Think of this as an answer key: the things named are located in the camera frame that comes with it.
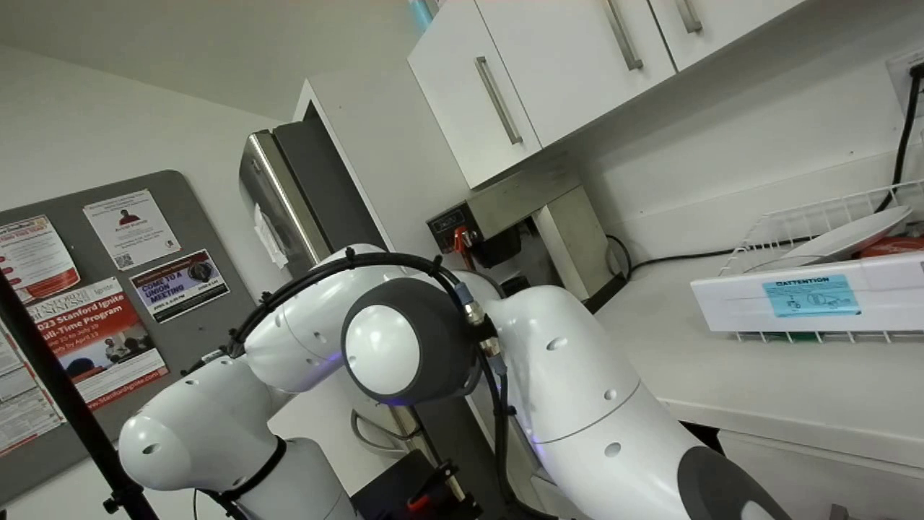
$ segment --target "upper cabinet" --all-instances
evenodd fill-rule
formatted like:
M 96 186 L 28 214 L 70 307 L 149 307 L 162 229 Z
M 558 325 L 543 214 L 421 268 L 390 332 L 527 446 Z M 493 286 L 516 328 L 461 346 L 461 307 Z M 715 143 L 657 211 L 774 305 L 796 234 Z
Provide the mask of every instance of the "upper cabinet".
M 796 4 L 448 0 L 409 68 L 483 186 Z
M 672 75 L 641 0 L 475 0 L 543 146 Z
M 409 69 L 467 186 L 483 186 L 540 150 L 540 140 L 473 0 L 442 6 L 421 43 L 409 53 Z
M 650 0 L 679 69 L 738 42 L 802 0 Z

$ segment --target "white cabinet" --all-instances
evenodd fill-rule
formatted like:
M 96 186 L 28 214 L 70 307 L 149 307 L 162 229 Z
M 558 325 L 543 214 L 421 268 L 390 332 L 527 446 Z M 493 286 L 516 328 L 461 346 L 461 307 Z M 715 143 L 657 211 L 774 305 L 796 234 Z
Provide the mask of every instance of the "white cabinet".
M 796 4 L 448 0 L 409 68 L 483 186 Z
M 641 0 L 475 0 L 523 107 L 550 146 L 672 75 Z
M 738 42 L 802 0 L 650 0 L 679 69 Z
M 442 6 L 421 43 L 409 53 L 409 69 L 467 186 L 483 186 L 540 150 L 540 140 L 473 0 Z
M 718 433 L 727 461 L 741 465 L 771 497 L 805 520 L 829 520 L 832 505 L 848 520 L 924 517 L 924 472 L 829 455 L 757 436 Z

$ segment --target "paper sheet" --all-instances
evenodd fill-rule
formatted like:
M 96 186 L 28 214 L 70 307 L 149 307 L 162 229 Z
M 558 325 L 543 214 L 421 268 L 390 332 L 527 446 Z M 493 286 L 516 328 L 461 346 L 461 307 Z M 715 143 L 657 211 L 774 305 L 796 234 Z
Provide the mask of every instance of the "paper sheet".
M 74 261 L 45 218 L 0 225 L 0 273 L 24 305 L 81 284 Z
M 64 422 L 48 393 L 26 367 L 13 339 L 0 325 L 0 458 L 54 430 Z
M 142 273 L 132 279 L 132 286 L 156 325 L 164 325 L 231 293 L 208 251 L 194 251 Z
M 168 375 L 116 279 L 41 302 L 28 313 L 93 410 Z
M 119 273 L 129 273 L 179 251 L 179 241 L 149 190 L 93 203 L 83 214 Z

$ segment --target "kitchen counter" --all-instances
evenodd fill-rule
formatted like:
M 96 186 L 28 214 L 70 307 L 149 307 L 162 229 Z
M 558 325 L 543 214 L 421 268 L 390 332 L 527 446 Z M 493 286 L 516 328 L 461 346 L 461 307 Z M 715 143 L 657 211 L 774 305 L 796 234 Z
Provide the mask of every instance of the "kitchen counter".
M 715 336 L 698 315 L 691 281 L 718 266 L 650 266 L 597 313 L 680 422 L 924 468 L 924 344 Z

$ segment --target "black pole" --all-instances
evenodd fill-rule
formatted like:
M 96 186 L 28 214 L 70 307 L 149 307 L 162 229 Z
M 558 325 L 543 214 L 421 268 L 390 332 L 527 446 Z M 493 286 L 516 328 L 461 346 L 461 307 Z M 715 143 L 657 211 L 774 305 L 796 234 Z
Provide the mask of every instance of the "black pole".
M 83 442 L 87 455 L 103 475 L 103 481 L 112 488 L 112 501 L 106 501 L 106 511 L 119 511 L 119 505 L 132 520 L 156 520 L 149 502 L 143 501 L 143 492 L 125 475 L 119 455 L 103 433 L 103 429 L 96 422 L 88 404 L 77 393 L 77 387 L 64 372 L 61 361 L 48 351 L 48 344 L 41 339 L 28 309 L 21 305 L 9 281 L 0 276 L 0 305 L 6 309 L 6 328 L 16 339 L 24 355 L 28 358 L 34 375 L 45 385 L 52 400 L 57 401 L 65 422 L 74 429 L 77 439 Z

